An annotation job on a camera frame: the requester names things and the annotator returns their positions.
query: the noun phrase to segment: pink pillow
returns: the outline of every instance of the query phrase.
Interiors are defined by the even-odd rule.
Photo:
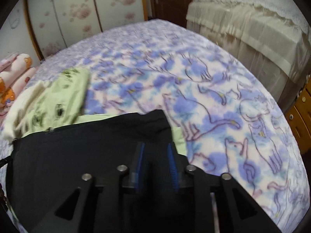
[[[14,103],[14,100],[19,96],[19,94],[24,90],[28,81],[37,71],[37,67],[32,67],[28,69],[24,74],[21,75],[8,90],[0,97],[0,125],[7,116],[10,107]]]
[[[11,53],[10,55],[6,56],[3,60],[0,61],[0,72],[7,68],[9,65],[12,64],[14,60],[16,60],[19,52]]]
[[[32,65],[32,59],[28,54],[20,54],[16,59],[0,72],[0,96],[6,92],[11,84]]]

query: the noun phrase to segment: wardrobe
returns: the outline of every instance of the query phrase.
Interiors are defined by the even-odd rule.
[[[26,0],[42,58],[105,30],[147,20],[145,0]]]

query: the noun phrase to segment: silver bolt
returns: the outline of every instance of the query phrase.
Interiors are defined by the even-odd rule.
[[[89,173],[85,173],[82,175],[82,179],[85,181],[88,181],[88,180],[92,179],[92,175]]]
[[[232,178],[232,176],[229,173],[224,173],[224,174],[221,175],[221,177],[224,180],[230,180]]]
[[[124,172],[124,171],[126,171],[128,169],[128,167],[126,166],[126,165],[119,165],[118,167],[117,167],[117,170],[119,171],[119,172]]]
[[[187,166],[186,166],[186,170],[187,170],[188,172],[193,172],[193,171],[196,170],[196,167],[195,167],[194,165],[187,165]]]

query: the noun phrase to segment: drawer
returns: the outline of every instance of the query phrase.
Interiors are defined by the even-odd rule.
[[[298,110],[301,118],[307,126],[309,132],[311,131],[311,96],[304,89],[298,100],[295,103],[296,109]]]
[[[306,85],[306,89],[309,92],[309,94],[311,95],[311,80],[309,80],[308,84]]]
[[[301,154],[307,152],[311,148],[311,136],[296,107],[293,106],[285,117],[296,138]]]

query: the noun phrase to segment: purple floral bedspread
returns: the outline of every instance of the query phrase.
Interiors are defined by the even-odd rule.
[[[28,86],[72,66],[91,72],[85,114],[163,109],[182,127],[192,164],[231,173],[284,233],[303,218],[309,184],[287,121],[262,84],[208,39],[161,20],[115,28],[48,58]],[[0,157],[11,151],[0,135]],[[3,183],[5,168],[0,176]]]

